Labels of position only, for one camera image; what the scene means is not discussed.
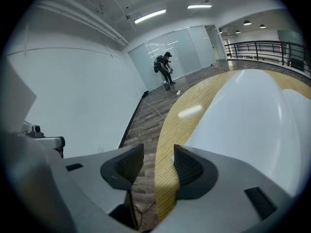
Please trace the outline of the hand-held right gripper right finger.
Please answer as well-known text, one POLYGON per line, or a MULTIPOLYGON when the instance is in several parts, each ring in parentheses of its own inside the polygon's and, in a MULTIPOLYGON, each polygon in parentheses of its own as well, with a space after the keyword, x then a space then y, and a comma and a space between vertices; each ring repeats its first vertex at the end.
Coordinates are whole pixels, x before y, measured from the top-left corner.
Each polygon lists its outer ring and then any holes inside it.
POLYGON ((173 210, 155 233, 262 233, 277 224, 289 194, 250 164, 175 145, 173 210))

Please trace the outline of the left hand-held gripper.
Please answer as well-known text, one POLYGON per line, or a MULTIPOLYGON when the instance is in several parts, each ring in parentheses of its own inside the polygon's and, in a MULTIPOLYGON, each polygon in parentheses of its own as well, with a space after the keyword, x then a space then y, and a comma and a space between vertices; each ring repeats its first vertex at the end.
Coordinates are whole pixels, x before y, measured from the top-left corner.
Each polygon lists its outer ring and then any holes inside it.
POLYGON ((64 137, 62 136, 45 137, 39 125, 23 123, 21 132, 30 138, 43 138, 43 144, 45 147, 48 147, 50 149, 54 149, 60 152, 64 151, 64 147, 66 144, 64 137))

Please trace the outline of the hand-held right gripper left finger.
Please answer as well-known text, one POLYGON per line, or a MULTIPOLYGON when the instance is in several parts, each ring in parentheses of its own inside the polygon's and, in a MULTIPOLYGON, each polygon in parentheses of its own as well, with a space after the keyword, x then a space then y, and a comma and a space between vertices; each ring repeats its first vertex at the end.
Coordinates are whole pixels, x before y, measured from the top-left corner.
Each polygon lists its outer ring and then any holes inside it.
POLYGON ((131 187, 144 159, 138 144, 58 159, 58 189, 71 214, 131 214, 131 187))

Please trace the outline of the round wooden table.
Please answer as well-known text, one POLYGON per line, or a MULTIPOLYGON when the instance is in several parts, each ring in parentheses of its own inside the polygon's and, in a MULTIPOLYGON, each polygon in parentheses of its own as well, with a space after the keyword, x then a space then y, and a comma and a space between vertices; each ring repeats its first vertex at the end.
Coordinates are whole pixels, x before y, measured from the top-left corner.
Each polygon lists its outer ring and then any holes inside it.
MULTIPOLYGON (((188 89, 172 106, 161 129, 155 161, 155 199, 160 220, 174 208, 179 188, 177 173, 171 160, 175 144, 185 145, 217 92, 240 70, 207 78, 188 89)), ((293 89, 311 99, 311 80, 302 82, 276 71, 267 71, 281 88, 293 89)))

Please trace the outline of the white ceiling pipes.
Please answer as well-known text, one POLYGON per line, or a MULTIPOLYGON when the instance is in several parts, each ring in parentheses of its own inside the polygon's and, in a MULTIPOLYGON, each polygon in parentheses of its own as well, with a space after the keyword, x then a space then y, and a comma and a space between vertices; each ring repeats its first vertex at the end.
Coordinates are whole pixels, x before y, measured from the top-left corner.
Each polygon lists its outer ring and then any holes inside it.
POLYGON ((38 8, 42 8, 50 12, 63 15, 88 27, 91 27, 92 29, 95 29, 96 31, 99 31, 100 33, 115 40, 123 47, 126 47, 129 44, 124 36, 122 36, 118 31, 116 31, 112 26, 110 26, 99 16, 86 8, 83 8, 82 10, 78 8, 77 10, 51 0, 39 0, 35 2, 35 5, 38 8))

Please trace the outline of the black metal railing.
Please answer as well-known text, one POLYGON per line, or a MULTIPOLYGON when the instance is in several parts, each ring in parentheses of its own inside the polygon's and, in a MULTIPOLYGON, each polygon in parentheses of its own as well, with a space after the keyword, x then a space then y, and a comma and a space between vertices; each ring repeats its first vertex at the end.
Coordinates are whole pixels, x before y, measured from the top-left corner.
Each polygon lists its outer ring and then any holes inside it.
POLYGON ((225 44, 231 59, 247 59, 283 66, 311 78, 311 49, 292 42, 258 40, 225 44))

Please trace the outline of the glass door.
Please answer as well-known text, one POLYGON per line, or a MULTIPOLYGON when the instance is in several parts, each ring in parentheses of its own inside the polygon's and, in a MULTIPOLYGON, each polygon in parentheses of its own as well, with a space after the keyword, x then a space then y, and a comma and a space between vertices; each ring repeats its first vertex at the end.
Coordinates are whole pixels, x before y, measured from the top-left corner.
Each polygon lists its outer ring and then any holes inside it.
POLYGON ((219 31, 214 25, 207 25, 205 29, 212 45, 215 60, 217 62, 225 61, 226 56, 219 31))

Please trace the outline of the frosted glass partition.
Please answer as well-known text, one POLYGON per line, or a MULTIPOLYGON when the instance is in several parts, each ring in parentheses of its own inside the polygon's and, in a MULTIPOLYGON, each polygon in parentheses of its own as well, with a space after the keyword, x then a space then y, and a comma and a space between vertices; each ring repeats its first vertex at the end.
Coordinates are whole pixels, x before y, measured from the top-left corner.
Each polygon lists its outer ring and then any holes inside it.
POLYGON ((160 72, 154 72, 154 60, 170 52, 173 80, 208 67, 213 58, 208 57, 210 46, 203 26, 181 28, 152 39, 128 52, 138 70, 147 90, 162 86, 164 78, 160 72))

